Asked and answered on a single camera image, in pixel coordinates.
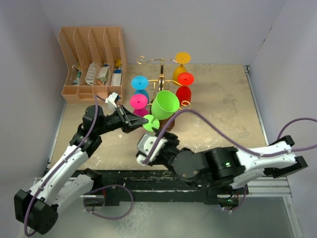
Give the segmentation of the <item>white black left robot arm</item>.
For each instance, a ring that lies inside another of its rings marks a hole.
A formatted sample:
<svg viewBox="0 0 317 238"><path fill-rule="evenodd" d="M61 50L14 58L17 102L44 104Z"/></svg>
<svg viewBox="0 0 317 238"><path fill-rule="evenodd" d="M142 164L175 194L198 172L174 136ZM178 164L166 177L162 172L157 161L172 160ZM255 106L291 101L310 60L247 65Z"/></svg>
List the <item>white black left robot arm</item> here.
<svg viewBox="0 0 317 238"><path fill-rule="evenodd" d="M119 128L130 133L146 123L146 118L133 114L124 106L116 107L108 116L100 106L89 106L58 162L28 191L19 190L14 196L15 216L24 224L25 236L30 237L29 228L46 234L58 216L79 196L101 191L101 175L91 169L86 169L73 181L69 179L100 146L102 134Z"/></svg>

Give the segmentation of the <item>pink wine glass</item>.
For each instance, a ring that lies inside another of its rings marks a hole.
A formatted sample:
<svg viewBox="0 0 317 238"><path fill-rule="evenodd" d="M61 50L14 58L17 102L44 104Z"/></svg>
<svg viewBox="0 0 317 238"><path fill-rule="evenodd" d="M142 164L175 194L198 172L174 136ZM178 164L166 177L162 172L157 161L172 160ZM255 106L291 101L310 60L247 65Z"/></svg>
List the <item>pink wine glass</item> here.
<svg viewBox="0 0 317 238"><path fill-rule="evenodd" d="M146 106L148 99L143 94L135 94L130 98L130 105L133 108L133 113L137 116L143 117L149 114Z"/></svg>

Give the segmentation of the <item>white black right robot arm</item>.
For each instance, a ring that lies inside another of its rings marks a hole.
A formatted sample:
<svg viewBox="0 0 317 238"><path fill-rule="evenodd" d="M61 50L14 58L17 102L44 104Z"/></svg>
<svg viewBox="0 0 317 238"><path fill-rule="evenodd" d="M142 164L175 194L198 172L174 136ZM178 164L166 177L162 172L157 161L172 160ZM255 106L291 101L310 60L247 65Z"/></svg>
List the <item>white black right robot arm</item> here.
<svg viewBox="0 0 317 238"><path fill-rule="evenodd" d="M153 153L148 165L165 166L189 186L219 187L226 194L261 177L276 179L308 167L302 156L292 152L264 158L234 146L193 152L188 148L178 149L179 140L175 134L166 132L163 138L166 140L164 146Z"/></svg>

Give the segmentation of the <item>green wine glass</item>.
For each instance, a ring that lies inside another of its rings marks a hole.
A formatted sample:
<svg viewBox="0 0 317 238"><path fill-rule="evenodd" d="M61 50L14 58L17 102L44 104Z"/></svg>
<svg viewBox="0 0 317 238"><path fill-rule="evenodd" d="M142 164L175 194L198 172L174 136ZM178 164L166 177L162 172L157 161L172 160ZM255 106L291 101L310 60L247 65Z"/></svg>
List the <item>green wine glass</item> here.
<svg viewBox="0 0 317 238"><path fill-rule="evenodd" d="M152 101L150 113L143 116L148 120L143 124L143 128L149 132L153 132L154 129L162 129L179 107L179 99L174 93L166 90L159 91Z"/></svg>

